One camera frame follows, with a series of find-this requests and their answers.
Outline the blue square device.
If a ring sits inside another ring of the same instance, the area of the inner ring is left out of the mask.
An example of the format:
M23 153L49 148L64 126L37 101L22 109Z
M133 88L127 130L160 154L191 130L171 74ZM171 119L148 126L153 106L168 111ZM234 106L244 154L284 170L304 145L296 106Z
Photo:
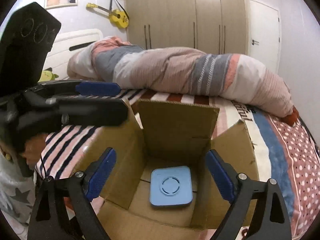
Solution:
M187 166L151 172L149 201L155 207L184 206L193 200L191 171Z

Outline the yellow ukulele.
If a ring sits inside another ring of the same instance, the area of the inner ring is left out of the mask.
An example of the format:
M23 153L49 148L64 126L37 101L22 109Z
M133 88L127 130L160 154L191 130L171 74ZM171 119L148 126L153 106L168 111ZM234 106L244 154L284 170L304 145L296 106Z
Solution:
M120 7L119 9L112 9L112 2L115 1ZM126 29L129 26L129 15L124 7L118 2L118 0L110 0L110 8L106 9L94 3L87 3L87 9L98 9L108 13L108 19L111 23L115 24L119 29Z

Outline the star patterned grey fabric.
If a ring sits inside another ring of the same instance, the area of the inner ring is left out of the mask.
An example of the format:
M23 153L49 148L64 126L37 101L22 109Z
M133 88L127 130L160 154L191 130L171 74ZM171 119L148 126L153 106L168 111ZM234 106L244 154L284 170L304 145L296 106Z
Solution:
M22 176L19 166L1 154L1 210L27 225L34 203L33 179Z

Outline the green plush toy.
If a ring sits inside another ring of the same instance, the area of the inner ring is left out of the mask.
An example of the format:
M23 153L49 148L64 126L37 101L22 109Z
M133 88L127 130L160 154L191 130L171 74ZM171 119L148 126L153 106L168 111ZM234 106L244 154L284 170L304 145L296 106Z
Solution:
M39 79L39 82L53 81L53 80L56 80L58 78L59 78L59 76L57 74L53 73L53 69L52 68L47 68L47 69L42 71L41 77Z

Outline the beige wooden wardrobe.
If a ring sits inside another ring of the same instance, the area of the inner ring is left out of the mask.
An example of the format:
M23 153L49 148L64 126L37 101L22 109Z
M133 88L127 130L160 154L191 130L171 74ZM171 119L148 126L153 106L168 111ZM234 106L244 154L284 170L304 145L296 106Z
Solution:
M125 0L125 6L130 17L128 41L144 49L248 51L245 0Z

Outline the striped rolled duvet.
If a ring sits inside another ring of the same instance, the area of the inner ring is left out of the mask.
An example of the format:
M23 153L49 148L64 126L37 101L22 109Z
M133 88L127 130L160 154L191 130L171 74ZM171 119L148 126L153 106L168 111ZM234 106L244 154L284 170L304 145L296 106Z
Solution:
M284 80L244 54L207 54L189 47L143 49L108 36L73 55L67 73L72 79L114 82L123 89L219 96L279 118L295 111Z

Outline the striped fleece blanket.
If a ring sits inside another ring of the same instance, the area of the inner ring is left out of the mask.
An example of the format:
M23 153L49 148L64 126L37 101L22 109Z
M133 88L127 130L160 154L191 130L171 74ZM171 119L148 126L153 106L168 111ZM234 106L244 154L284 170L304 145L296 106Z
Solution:
M306 128L298 121L289 126L275 116L235 101L208 96L159 93L153 90L123 90L119 97L129 103L129 114L139 118L140 100L207 105L219 111L213 137L220 136L237 121L242 121L251 139L259 178L273 178L283 193L293 239L302 239L319 215L319 156ZM39 175L55 179L70 177L75 165L102 128L66 126L47 137L27 143L26 156ZM93 201L98 213L104 204L100 196Z

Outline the white door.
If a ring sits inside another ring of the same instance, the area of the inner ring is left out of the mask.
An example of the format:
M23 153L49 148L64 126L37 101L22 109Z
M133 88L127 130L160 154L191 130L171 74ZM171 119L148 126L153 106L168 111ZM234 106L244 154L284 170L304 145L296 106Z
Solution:
M279 11L256 0L249 0L249 55L277 74L280 53Z

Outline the brown cardboard box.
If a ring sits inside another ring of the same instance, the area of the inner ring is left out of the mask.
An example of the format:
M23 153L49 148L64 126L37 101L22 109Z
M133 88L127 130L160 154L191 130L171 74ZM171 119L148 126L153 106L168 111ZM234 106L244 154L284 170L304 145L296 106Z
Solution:
M229 204L220 196L204 156L214 148L237 172L258 179L246 125L237 121L214 138L219 111L213 107L140 100L137 111L139 118L129 114L122 125L102 128L75 165L75 170L85 170L106 148L116 150L116 165L101 192L102 226L111 239L209 239ZM153 207L151 172L182 165L191 169L191 204Z

